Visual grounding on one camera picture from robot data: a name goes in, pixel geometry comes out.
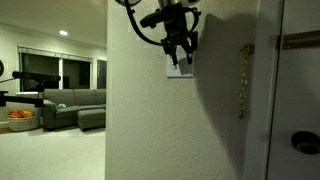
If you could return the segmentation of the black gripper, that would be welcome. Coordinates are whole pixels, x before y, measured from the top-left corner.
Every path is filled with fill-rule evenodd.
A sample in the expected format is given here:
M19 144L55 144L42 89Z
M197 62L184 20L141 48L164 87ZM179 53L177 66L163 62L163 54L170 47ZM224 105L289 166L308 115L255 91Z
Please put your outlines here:
M186 14L191 12L194 22L191 29L187 28ZM161 45L166 54L170 54L174 69L177 69L176 47L180 45L186 52L187 63L192 64L193 52L197 49L195 30L201 12L197 8L183 7L181 3L168 5L163 9L157 9L154 13L145 16L140 25L143 28L155 28L158 23L163 23L167 36L161 40Z

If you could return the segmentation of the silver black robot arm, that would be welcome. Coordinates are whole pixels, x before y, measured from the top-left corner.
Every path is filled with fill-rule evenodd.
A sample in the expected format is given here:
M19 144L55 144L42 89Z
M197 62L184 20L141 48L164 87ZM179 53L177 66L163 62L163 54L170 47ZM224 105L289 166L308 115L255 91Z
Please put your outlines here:
M178 65L177 47L181 46L186 53L188 64L193 63L193 53L198 48L198 32L201 12L195 7L200 0L157 0L159 7L151 14L146 15L140 25L143 28L155 28L159 23L164 24L166 37L159 42L147 38L139 29L133 9L142 0L115 0L126 8L127 15L135 33L145 42L161 46L166 55L172 59L173 66Z

